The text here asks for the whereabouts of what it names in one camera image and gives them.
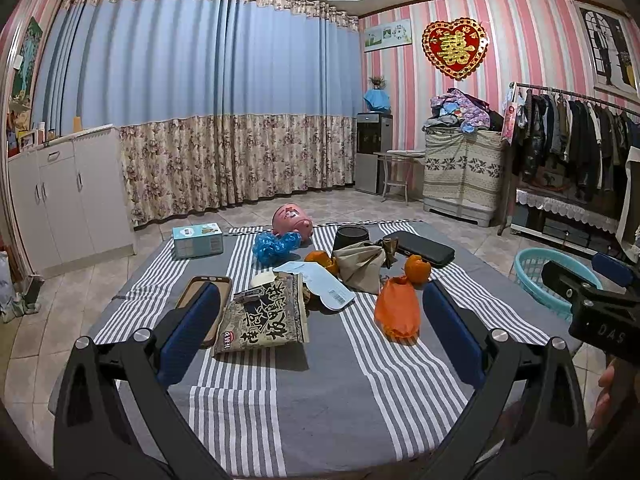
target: small side table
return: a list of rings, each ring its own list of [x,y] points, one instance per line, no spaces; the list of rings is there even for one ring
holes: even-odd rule
[[[388,152],[374,152],[373,154],[378,156],[378,160],[381,160],[385,167],[385,183],[382,189],[382,200],[380,202],[384,202],[386,200],[386,194],[391,186],[404,187],[404,201],[409,205],[409,197],[407,196],[409,168],[411,168],[411,165],[414,162],[420,162],[421,164],[424,163],[424,152],[414,152],[411,150],[389,150]],[[391,179],[391,164],[393,162],[398,162],[404,167],[404,171],[400,170],[401,173],[404,173],[404,180]]]

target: cabinet door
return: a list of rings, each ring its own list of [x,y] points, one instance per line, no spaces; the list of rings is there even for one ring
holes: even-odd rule
[[[62,262],[94,254],[76,180],[73,158],[40,168],[47,217]]]
[[[42,200],[36,152],[10,160],[8,167],[15,217],[31,267],[34,272],[41,272],[59,265],[62,261],[53,242]]]
[[[96,253],[133,243],[116,130],[73,140],[82,208]]]

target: curtain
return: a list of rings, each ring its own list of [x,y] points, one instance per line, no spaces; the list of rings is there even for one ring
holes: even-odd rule
[[[33,121],[120,126],[137,224],[348,184],[357,28],[307,0],[64,0]]]

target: laundry basket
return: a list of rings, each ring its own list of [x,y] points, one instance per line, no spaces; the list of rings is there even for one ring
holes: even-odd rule
[[[571,304],[542,283],[542,267],[551,260],[565,266],[598,288],[602,288],[602,284],[590,269],[559,251],[533,247],[524,249],[516,255],[516,283],[532,295],[538,303],[543,304],[559,317],[571,320]]]

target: gray tablecloth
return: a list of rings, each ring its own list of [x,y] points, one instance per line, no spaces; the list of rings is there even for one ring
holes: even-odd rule
[[[312,244],[296,251],[330,252],[336,225],[317,227]],[[568,325],[537,304],[496,270],[423,222],[368,224],[371,240],[403,229],[453,246],[456,257],[433,277],[462,307],[489,328],[507,329],[519,341],[579,342]],[[160,246],[111,301],[89,336],[97,343],[125,340],[154,326],[174,308],[193,277],[230,276],[244,290],[261,268],[251,248],[259,228],[225,236],[219,256],[174,260],[172,240]],[[399,275],[404,257],[389,275]],[[170,388],[180,412],[204,446],[233,476],[321,476],[362,470],[426,455],[441,442],[473,389],[457,377],[422,313],[414,344],[390,342],[373,321],[376,297],[358,294],[337,314],[313,311],[311,342],[214,357],[199,351],[181,383]],[[161,454],[133,401],[128,384],[120,395],[143,449]],[[519,396],[514,391],[511,402]],[[57,403],[57,388],[50,408]]]

